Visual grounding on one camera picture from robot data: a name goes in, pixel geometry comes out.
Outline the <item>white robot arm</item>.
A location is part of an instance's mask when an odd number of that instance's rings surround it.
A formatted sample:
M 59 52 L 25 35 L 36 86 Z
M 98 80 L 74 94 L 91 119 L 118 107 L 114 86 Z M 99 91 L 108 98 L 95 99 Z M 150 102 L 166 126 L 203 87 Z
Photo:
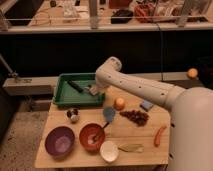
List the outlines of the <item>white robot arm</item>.
M 167 171 L 213 171 L 213 90 L 180 86 L 121 73 L 109 57 L 95 71 L 98 91 L 110 85 L 154 103 L 170 113 Z

